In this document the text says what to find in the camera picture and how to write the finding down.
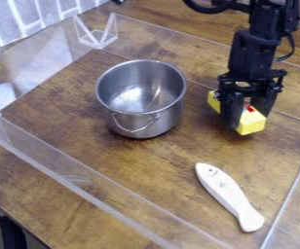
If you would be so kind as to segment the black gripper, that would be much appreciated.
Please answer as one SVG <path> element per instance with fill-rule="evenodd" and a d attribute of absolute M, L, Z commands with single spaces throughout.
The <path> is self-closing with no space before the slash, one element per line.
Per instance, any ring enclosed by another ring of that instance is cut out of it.
<path fill-rule="evenodd" d="M 230 128 L 238 127 L 243 109 L 242 93 L 254 93 L 252 107 L 264 117 L 270 114 L 286 76 L 285 70 L 272 69 L 278 45 L 278 39 L 256 36 L 247 30 L 238 30 L 232 35 L 227 72 L 218 77 L 220 116 Z"/>

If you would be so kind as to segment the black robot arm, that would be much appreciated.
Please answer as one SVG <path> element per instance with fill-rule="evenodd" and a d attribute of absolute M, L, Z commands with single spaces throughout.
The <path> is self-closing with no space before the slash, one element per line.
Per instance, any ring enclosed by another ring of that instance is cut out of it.
<path fill-rule="evenodd" d="M 220 116 L 230 128 L 236 128 L 242 116 L 243 99 L 266 117 L 281 93 L 283 69 L 272 69 L 275 61 L 283 61 L 294 54 L 275 57 L 281 38 L 286 37 L 294 48 L 291 32 L 300 20 L 300 0 L 250 0 L 250 26 L 232 35 L 227 72 L 218 77 L 215 98 L 220 102 Z"/>

